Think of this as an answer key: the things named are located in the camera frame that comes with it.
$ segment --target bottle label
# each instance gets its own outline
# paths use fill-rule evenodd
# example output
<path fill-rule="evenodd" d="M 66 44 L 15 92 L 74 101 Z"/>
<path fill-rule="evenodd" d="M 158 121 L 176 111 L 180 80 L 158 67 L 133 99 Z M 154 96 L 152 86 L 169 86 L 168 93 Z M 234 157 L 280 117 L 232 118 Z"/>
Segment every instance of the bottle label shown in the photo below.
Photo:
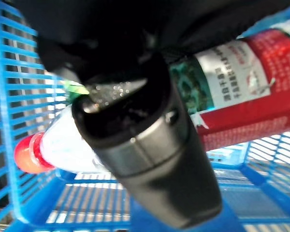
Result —
<path fill-rule="evenodd" d="M 188 112 L 204 113 L 271 94 L 258 57 L 244 41 L 197 53 L 171 67 Z"/>

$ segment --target clear water bottle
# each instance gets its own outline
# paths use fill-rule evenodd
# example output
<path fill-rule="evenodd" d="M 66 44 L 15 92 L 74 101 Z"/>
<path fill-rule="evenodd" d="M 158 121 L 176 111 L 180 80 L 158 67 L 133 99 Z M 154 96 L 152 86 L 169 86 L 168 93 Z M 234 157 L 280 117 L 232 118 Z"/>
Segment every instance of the clear water bottle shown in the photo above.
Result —
<path fill-rule="evenodd" d="M 70 105 L 61 111 L 45 132 L 20 141 L 14 158 L 21 170 L 33 174 L 55 168 L 73 173 L 107 171 L 79 134 Z"/>

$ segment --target blue plastic basket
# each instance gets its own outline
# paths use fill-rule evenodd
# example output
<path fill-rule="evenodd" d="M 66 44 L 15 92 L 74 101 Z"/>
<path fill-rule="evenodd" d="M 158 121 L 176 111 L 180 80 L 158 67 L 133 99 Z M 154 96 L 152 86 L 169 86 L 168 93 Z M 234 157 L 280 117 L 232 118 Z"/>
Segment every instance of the blue plastic basket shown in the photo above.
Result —
<path fill-rule="evenodd" d="M 110 174 L 19 170 L 17 142 L 44 130 L 65 104 L 60 79 L 46 74 L 36 53 L 36 32 L 0 1 L 0 225 L 9 232 L 174 231 L 133 199 Z M 290 232 L 290 132 L 208 153 L 221 194 L 222 213 L 190 231 Z"/>

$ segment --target black fabric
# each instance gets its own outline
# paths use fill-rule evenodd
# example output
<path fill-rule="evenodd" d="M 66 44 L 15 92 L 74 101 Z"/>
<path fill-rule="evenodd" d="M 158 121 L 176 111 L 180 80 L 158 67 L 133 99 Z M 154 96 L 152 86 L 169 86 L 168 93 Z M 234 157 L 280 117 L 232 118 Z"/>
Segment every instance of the black fabric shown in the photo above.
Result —
<path fill-rule="evenodd" d="M 148 52 L 167 63 L 235 39 L 290 0 L 16 0 L 39 33 L 50 72 L 69 64 L 82 82 L 133 66 Z"/>

